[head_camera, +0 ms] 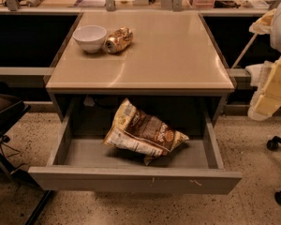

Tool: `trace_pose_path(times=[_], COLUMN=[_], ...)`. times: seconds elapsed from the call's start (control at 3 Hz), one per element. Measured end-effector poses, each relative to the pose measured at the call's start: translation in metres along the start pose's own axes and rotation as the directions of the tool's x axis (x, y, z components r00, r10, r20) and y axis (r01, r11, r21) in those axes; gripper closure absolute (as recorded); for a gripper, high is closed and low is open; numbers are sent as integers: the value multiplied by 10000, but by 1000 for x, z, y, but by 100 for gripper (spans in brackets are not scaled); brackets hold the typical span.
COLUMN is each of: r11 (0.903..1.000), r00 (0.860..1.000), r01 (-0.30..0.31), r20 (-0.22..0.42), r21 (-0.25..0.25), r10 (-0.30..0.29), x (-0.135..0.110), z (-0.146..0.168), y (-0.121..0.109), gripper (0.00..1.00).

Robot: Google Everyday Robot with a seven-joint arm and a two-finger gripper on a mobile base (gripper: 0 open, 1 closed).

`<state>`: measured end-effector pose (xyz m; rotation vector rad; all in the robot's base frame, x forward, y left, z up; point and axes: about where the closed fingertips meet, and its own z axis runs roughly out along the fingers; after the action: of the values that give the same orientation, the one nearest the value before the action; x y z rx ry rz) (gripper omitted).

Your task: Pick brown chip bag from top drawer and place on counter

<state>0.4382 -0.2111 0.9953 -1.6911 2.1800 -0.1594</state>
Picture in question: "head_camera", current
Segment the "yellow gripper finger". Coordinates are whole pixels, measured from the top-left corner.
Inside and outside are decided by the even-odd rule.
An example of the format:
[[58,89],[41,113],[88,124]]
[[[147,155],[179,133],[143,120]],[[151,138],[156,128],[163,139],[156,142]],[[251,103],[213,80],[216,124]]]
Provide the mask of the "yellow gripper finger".
[[275,8],[267,11],[265,14],[263,14],[260,18],[258,18],[255,22],[250,25],[249,31],[253,34],[258,35],[269,34],[275,12]]
[[265,61],[259,74],[258,90],[250,101],[249,118],[264,121],[281,107],[281,57],[274,63]]

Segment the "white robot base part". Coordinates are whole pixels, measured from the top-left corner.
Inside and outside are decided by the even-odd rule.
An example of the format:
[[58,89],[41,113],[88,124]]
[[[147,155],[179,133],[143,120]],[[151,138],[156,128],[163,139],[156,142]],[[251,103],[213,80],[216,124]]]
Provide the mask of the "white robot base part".
[[250,75],[250,85],[252,87],[261,87],[264,80],[264,65],[255,64],[245,68]]

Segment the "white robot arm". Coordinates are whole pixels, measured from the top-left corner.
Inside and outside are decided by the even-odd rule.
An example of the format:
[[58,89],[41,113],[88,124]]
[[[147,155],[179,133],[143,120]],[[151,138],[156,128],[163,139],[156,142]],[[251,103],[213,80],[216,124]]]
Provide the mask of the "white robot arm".
[[[281,53],[281,3],[253,22],[249,31],[270,35],[271,47]],[[273,63],[265,61],[259,72],[258,89],[253,94],[247,115],[256,121],[273,116],[281,107],[281,56]]]

